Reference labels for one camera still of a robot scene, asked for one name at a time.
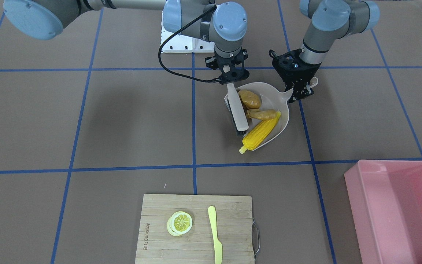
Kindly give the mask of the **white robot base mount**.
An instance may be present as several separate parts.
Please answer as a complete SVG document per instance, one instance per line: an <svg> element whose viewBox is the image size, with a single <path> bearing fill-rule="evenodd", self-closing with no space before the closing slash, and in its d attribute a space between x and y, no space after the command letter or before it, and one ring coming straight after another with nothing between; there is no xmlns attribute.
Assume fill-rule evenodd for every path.
<svg viewBox="0 0 422 264"><path fill-rule="evenodd" d="M213 53L215 44L213 42L206 42L194 37L185 35L176 35L163 47L161 52L165 53Z"/></svg>

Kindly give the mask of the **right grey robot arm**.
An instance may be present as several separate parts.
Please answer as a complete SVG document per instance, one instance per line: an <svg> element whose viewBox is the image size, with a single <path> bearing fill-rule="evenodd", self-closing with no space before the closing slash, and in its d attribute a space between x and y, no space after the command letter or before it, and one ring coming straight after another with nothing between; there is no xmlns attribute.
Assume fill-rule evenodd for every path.
<svg viewBox="0 0 422 264"><path fill-rule="evenodd" d="M173 37L186 36L213 43L206 67L220 76L203 83L222 85L246 80L247 51L243 39L247 14L242 5L214 0L5 0L2 8L12 25L34 39L51 40L78 18L103 11L128 33L158 34L161 26Z"/></svg>

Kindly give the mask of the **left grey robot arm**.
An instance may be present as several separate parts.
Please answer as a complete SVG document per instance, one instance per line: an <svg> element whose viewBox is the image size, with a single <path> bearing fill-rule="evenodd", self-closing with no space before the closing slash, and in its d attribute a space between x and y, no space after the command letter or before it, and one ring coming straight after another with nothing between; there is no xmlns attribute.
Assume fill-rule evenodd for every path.
<svg viewBox="0 0 422 264"><path fill-rule="evenodd" d="M299 9L311 20L301 47L283 55L269 50L285 91L291 92L288 103L313 95L311 80L335 40L370 30L380 20L380 9L370 0L302 0Z"/></svg>

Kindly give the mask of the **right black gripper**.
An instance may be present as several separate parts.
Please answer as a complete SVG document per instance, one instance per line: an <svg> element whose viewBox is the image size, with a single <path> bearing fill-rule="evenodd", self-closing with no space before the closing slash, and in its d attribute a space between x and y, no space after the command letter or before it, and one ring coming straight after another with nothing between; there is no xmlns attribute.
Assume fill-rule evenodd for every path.
<svg viewBox="0 0 422 264"><path fill-rule="evenodd" d="M245 60L248 58L247 50L243 49L237 55L224 58L217 53L214 56L205 58L206 67L212 70L220 70L221 75L210 80L211 83L226 85L246 80L250 73L245 69Z"/></svg>

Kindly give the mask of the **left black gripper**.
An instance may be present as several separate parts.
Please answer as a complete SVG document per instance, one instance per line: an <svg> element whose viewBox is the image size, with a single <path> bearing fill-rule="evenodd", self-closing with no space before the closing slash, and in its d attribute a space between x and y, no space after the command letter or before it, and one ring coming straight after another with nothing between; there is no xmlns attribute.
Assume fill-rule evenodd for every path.
<svg viewBox="0 0 422 264"><path fill-rule="evenodd" d="M312 65L300 57L302 49L296 49L278 55L274 50L268 51L271 65L285 84L285 92L293 90L291 101L299 101L314 94L315 73L321 63Z"/></svg>

